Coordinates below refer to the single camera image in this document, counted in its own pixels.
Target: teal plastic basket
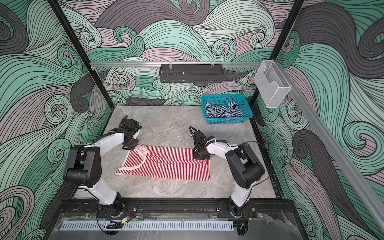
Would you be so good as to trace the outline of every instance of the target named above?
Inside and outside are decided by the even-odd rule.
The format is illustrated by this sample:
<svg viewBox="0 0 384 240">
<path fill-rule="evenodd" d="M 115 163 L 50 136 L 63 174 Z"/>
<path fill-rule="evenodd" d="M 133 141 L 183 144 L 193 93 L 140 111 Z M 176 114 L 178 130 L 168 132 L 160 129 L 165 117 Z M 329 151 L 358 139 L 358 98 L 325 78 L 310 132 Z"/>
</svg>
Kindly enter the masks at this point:
<svg viewBox="0 0 384 240">
<path fill-rule="evenodd" d="M 244 117 L 238 118 L 207 118 L 205 113 L 205 103 L 210 103 L 213 106 L 222 105 L 228 106 L 230 102 L 236 102 Z M 249 107 L 247 99 L 243 94 L 216 94 L 216 95 L 203 95 L 201 97 L 201 106 L 203 108 L 204 118 L 208 124 L 226 124 L 226 123 L 243 123 L 245 120 L 253 116 L 251 108 Z"/>
</svg>

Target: navy and white striped clothing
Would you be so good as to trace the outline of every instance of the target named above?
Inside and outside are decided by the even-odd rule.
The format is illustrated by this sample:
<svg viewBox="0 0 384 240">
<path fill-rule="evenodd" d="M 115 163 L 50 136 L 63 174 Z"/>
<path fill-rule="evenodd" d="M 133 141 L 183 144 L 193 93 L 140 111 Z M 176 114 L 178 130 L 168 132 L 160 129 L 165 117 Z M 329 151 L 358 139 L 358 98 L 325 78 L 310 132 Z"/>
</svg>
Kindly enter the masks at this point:
<svg viewBox="0 0 384 240">
<path fill-rule="evenodd" d="M 212 107 L 211 104 L 206 103 L 204 108 L 207 118 L 238 118 L 244 116 L 236 102 L 230 102 L 227 105 L 228 107 L 222 105 Z"/>
</svg>

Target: wall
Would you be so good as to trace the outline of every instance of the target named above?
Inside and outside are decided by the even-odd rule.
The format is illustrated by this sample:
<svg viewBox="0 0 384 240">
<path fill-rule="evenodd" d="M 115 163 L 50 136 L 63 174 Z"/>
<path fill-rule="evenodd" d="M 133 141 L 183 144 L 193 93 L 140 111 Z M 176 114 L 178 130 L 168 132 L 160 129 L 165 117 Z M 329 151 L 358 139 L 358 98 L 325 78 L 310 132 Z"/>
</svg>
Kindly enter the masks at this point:
<svg viewBox="0 0 384 240">
<path fill-rule="evenodd" d="M 278 61 L 379 196 L 384 196 L 384 1 L 328 0 L 300 11 Z M 384 239 L 294 99 L 260 132 L 310 239 Z"/>
<path fill-rule="evenodd" d="M 91 61 L 268 59 L 293 0 L 59 0 Z M 321 2 L 312 0 L 308 4 Z M 159 68 L 99 68 L 116 105 L 200 105 L 203 94 L 251 98 L 254 69 L 225 82 L 161 83 Z"/>
<path fill-rule="evenodd" d="M 0 0 L 0 96 L 0 238 L 41 239 L 73 192 L 52 183 L 60 153 L 95 139 L 111 111 L 46 0 Z"/>
</svg>

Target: gray marble surface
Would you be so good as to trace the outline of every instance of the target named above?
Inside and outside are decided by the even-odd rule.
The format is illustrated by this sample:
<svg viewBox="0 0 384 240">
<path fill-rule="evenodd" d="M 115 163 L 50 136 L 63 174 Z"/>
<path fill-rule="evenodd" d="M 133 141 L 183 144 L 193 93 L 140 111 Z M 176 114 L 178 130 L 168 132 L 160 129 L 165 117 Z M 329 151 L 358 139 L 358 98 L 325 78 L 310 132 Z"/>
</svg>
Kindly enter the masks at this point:
<svg viewBox="0 0 384 240">
<path fill-rule="evenodd" d="M 256 140 L 249 121 L 242 124 L 207 124 L 201 107 L 181 106 L 121 106 L 116 107 L 106 127 L 106 132 L 118 127 L 121 119 L 128 115 L 140 123 L 140 143 L 152 146 L 193 148 L 189 126 L 201 130 L 207 137 L 215 136 L 232 144 Z M 263 162 L 258 145 L 250 143 L 256 156 Z M 124 161 L 126 150 L 116 146 L 101 159 L 102 178 L 122 197 L 215 197 L 227 198 L 232 194 L 235 181 L 226 159 L 212 156 L 210 160 L 210 181 L 160 179 L 135 175 L 115 175 Z M 268 176 L 266 172 L 261 179 Z M 84 190 L 77 190 L 75 198 L 91 198 Z M 255 186 L 251 197 L 274 198 L 270 180 Z"/>
</svg>

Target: white mesh container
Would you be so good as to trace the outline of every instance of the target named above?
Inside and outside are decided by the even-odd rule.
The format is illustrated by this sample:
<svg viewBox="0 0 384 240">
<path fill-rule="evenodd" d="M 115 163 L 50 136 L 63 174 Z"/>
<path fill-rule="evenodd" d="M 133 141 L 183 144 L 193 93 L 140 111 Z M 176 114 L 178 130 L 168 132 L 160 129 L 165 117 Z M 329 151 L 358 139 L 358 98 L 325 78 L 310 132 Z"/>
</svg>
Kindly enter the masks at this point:
<svg viewBox="0 0 384 240">
<path fill-rule="evenodd" d="M 273 60 L 263 60 L 253 80 L 267 108 L 278 108 L 291 90 L 283 66 Z"/>
</svg>

